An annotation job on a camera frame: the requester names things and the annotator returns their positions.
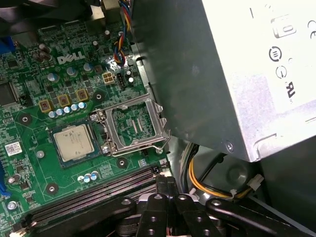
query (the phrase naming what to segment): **fan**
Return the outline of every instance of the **fan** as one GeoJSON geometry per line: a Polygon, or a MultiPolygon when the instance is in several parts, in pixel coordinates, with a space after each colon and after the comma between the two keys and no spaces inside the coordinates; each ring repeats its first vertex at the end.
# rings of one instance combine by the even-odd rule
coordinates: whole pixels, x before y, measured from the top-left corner
{"type": "Polygon", "coordinates": [[[88,17],[84,0],[0,0],[0,37],[88,17]]]}

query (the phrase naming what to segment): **blue port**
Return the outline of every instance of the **blue port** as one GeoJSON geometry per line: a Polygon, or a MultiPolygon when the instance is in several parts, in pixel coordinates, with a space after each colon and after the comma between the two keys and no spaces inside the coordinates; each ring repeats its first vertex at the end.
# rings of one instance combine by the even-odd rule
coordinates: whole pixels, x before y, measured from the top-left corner
{"type": "Polygon", "coordinates": [[[11,196],[11,193],[6,191],[6,186],[4,183],[4,169],[0,161],[0,194],[3,196],[11,196]]]}
{"type": "Polygon", "coordinates": [[[0,54],[15,52],[15,46],[11,37],[0,38],[0,54]]]}

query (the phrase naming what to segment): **screw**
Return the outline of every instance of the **screw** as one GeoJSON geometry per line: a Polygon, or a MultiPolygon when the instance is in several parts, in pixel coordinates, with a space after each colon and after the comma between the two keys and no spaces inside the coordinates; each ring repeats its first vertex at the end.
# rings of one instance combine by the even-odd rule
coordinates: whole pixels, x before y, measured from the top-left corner
{"type": "Polygon", "coordinates": [[[219,205],[221,205],[222,203],[221,203],[219,200],[213,200],[213,201],[212,201],[212,204],[213,204],[214,206],[219,206],[219,205]]]}
{"type": "Polygon", "coordinates": [[[163,150],[162,150],[162,149],[161,149],[161,150],[156,149],[156,153],[157,153],[158,155],[161,155],[161,154],[163,153],[163,150]]]}
{"type": "Polygon", "coordinates": [[[98,120],[98,115],[97,114],[90,115],[90,120],[91,121],[97,121],[98,120]]]}
{"type": "Polygon", "coordinates": [[[123,205],[130,205],[131,202],[130,202],[130,200],[128,200],[128,199],[124,199],[124,200],[122,201],[122,204],[123,204],[123,205]]]}
{"type": "Polygon", "coordinates": [[[110,152],[110,148],[108,147],[108,146],[103,146],[102,147],[102,153],[103,154],[107,154],[107,153],[109,153],[110,152]]]}
{"type": "Polygon", "coordinates": [[[234,152],[234,147],[230,141],[226,141],[226,148],[229,152],[234,152]]]}
{"type": "Polygon", "coordinates": [[[162,199],[162,196],[156,195],[156,196],[154,196],[154,199],[162,199]]]}
{"type": "Polygon", "coordinates": [[[185,199],[187,199],[187,196],[185,196],[185,195],[180,195],[178,198],[181,199],[181,200],[185,200],[185,199]]]}
{"type": "Polygon", "coordinates": [[[17,208],[18,204],[15,201],[11,201],[8,203],[8,210],[15,210],[17,208]]]}

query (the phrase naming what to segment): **metal socket frame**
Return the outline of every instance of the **metal socket frame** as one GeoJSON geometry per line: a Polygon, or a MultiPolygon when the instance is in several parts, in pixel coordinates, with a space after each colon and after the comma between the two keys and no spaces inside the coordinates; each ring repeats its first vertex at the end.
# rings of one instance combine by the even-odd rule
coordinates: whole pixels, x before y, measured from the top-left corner
{"type": "Polygon", "coordinates": [[[164,127],[167,122],[167,119],[159,117],[159,113],[161,113],[162,110],[163,110],[162,106],[158,105],[155,101],[153,101],[150,98],[149,94],[136,97],[134,99],[128,100],[126,102],[114,105],[112,107],[109,107],[103,110],[103,113],[106,116],[103,123],[106,126],[109,140],[115,144],[115,150],[110,149],[111,155],[114,157],[122,156],[131,152],[146,149],[148,147],[154,147],[158,150],[162,150],[165,144],[170,139],[170,135],[164,131],[164,127]],[[146,104],[154,131],[155,131],[155,135],[153,137],[148,137],[148,138],[144,138],[140,140],[134,140],[129,146],[126,146],[119,139],[118,132],[115,128],[115,124],[114,124],[114,120],[112,116],[113,110],[116,110],[116,109],[126,110],[128,109],[128,107],[137,105],[140,103],[146,104]],[[165,141],[163,146],[157,147],[153,145],[153,143],[157,143],[161,141],[165,141]]]}

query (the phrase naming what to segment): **barcode sticker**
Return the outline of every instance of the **barcode sticker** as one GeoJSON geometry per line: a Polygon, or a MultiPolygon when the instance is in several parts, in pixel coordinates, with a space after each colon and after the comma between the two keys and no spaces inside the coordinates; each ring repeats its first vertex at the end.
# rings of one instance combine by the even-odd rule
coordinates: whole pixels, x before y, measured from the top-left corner
{"type": "Polygon", "coordinates": [[[5,146],[8,156],[13,156],[22,153],[22,148],[19,142],[14,142],[5,146]]]}

